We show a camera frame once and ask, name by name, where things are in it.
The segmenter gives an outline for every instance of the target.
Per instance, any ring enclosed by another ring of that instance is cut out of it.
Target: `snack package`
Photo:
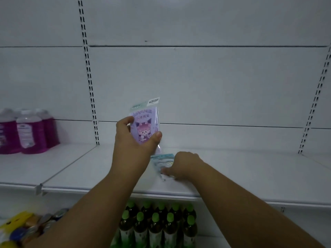
[[[167,176],[161,174],[161,169],[163,167],[171,167],[175,156],[173,154],[161,154],[161,155],[154,155],[151,156],[151,162],[158,174],[160,174],[163,181],[174,180],[173,176]]]
[[[139,144],[145,143],[159,131],[159,110],[156,106],[159,99],[158,97],[136,104],[130,109],[130,116],[134,117],[134,122],[130,125],[131,134]],[[161,154],[160,146],[157,147],[155,154]]]

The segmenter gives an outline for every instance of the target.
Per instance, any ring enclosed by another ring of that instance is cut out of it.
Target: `person's left hand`
[[[133,121],[134,117],[130,116],[116,124],[113,163],[110,172],[124,176],[131,174],[139,179],[146,170],[151,155],[155,153],[162,133],[155,132],[147,142],[138,144],[130,134],[130,125],[127,126]]]

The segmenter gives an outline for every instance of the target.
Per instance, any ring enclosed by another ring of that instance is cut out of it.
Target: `blue round object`
[[[19,242],[26,233],[27,233],[27,229],[23,227],[18,227],[10,234],[9,239],[12,241]]]

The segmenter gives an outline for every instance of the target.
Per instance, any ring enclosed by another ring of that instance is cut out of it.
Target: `person's right hand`
[[[198,154],[180,151],[176,154],[173,165],[169,168],[163,168],[161,173],[172,175],[176,179],[190,180],[192,172],[196,171],[196,168],[203,164],[204,162]]]

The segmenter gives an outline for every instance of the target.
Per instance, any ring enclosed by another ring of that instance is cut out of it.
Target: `purple package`
[[[159,131],[158,108],[153,106],[159,102],[159,98],[151,99],[131,108],[130,116],[134,117],[134,122],[130,125],[131,134],[139,143],[145,143],[155,132]],[[161,154],[160,146],[155,154]]]

